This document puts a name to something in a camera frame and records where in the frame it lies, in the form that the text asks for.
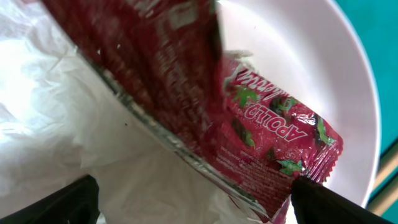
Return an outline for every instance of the teal surface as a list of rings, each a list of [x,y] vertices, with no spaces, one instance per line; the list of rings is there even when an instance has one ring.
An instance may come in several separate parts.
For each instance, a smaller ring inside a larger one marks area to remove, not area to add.
[[[383,153],[398,138],[398,0],[336,1],[354,25],[373,68],[381,105]],[[398,202],[383,217],[398,223]]]

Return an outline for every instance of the apollo logo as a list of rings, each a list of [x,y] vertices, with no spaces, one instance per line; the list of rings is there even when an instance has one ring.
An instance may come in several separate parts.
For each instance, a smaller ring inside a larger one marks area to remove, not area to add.
[[[258,103],[250,106],[244,112],[244,117],[247,119],[255,119],[257,124],[276,133],[276,135],[288,142],[307,136],[305,132],[300,131],[299,128],[293,124],[286,126],[286,120],[284,118]]]

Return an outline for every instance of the plastic packet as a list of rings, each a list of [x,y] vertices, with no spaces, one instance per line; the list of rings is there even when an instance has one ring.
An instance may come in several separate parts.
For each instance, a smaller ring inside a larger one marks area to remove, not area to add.
[[[293,178],[323,181],[341,153],[313,111],[220,60],[214,1],[43,2],[117,99],[249,218],[283,223]]]

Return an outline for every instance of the white plate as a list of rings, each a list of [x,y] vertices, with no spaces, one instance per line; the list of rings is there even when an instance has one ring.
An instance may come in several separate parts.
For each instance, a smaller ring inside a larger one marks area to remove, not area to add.
[[[262,76],[342,136],[345,148],[326,186],[364,207],[379,156],[380,112],[368,58],[347,18],[326,0],[220,3],[224,48],[251,51]]]

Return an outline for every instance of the snack wrapper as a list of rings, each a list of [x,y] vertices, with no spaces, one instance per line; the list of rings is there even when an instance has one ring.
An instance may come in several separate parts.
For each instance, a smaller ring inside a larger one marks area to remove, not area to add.
[[[294,177],[323,182],[341,154],[326,121],[221,56],[214,1],[42,1],[116,98],[250,218],[283,223]]]

